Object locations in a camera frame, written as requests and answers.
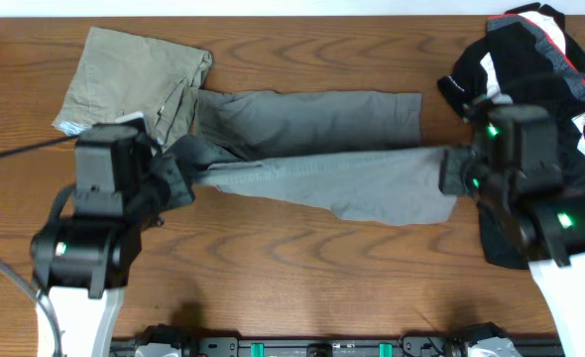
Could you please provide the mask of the grey shorts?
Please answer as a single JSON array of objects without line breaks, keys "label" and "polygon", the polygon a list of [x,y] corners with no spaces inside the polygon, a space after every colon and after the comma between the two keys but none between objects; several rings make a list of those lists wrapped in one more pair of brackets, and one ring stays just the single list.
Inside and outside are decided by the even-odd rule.
[{"label": "grey shorts", "polygon": [[448,220],[444,150],[425,147],[418,93],[198,94],[195,131],[169,149],[199,185],[394,226]]}]

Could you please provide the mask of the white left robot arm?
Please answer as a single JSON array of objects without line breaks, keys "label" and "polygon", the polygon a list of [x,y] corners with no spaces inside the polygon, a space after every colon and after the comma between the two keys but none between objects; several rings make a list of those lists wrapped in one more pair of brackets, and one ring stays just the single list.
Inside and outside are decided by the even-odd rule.
[{"label": "white left robot arm", "polygon": [[78,154],[75,173],[31,242],[41,356],[108,355],[143,232],[194,200],[174,157]]}]

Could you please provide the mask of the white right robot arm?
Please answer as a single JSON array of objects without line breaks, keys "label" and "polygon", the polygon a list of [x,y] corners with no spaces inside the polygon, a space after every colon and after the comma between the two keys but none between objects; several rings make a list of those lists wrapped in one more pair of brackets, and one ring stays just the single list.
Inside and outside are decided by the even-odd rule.
[{"label": "white right robot arm", "polygon": [[555,150],[448,149],[439,189],[493,213],[526,259],[564,354],[585,356],[585,191],[565,186]]}]

